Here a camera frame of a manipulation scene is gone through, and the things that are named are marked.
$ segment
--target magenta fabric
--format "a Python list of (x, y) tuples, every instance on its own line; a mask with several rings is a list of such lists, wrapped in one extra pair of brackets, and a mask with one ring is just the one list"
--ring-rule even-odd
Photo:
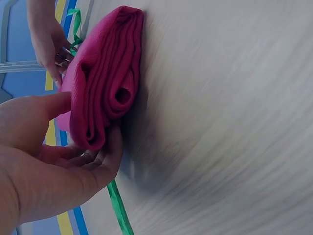
[(71, 111), (57, 117), (83, 149), (98, 150), (105, 130), (131, 107), (139, 84), (143, 12), (121, 6), (81, 44), (59, 91), (72, 91)]

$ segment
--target finger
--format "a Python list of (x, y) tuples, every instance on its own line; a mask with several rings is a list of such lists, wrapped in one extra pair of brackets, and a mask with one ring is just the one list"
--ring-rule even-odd
[(84, 150), (74, 144), (66, 147), (43, 144), (38, 159), (48, 164), (54, 164), (59, 159), (72, 159), (80, 156), (82, 153), (84, 153)]
[(61, 49), (58, 54), (65, 60), (72, 61), (74, 56), (66, 50)]
[(98, 152), (99, 151), (86, 151), (83, 155), (78, 156), (78, 157), (76, 156), (75, 158), (72, 158), (69, 161), (73, 165), (81, 167), (86, 164), (92, 163), (96, 159)]
[(67, 68), (69, 66), (69, 61), (64, 60), (60, 55), (56, 55), (55, 58), (55, 64), (57, 66), (65, 67)]
[(59, 73), (60, 73), (60, 74), (62, 74), (62, 75), (65, 75), (65, 74), (66, 74), (67, 68), (64, 68), (64, 67), (58, 66), (58, 65), (57, 65), (57, 67), (58, 67), (58, 70), (59, 70)]
[(52, 79), (54, 80), (55, 82), (55, 85), (60, 88), (61, 85), (62, 85), (62, 78), (61, 78), (61, 75), (58, 71), (58, 68), (55, 64), (54, 61), (52, 62), (49, 62), (48, 64), (44, 64), (44, 66), (46, 67), (46, 69), (49, 71)]
[(56, 94), (39, 97), (47, 112), (49, 120), (56, 118), (58, 115), (70, 111), (71, 92), (59, 92)]
[(82, 168), (85, 170), (93, 171), (97, 167), (102, 165), (104, 158), (105, 154), (97, 154), (96, 158), (92, 162), (85, 164), (84, 166), (82, 166)]
[(64, 48), (66, 48), (67, 50), (70, 50), (72, 47), (72, 43), (70, 43), (68, 40), (64, 41)]
[(107, 150), (100, 151), (99, 155), (101, 154), (104, 154), (102, 164), (92, 171), (99, 190), (116, 177), (121, 163), (123, 141), (119, 127), (115, 126), (110, 130)]

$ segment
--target fabric fold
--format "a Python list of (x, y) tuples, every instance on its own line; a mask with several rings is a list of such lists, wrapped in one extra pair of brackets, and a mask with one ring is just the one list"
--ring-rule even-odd
[(94, 27), (68, 67), (59, 91), (72, 92), (72, 107), (57, 117), (57, 124), (83, 149), (100, 149), (106, 128), (135, 99), (143, 18), (139, 9), (115, 9)]

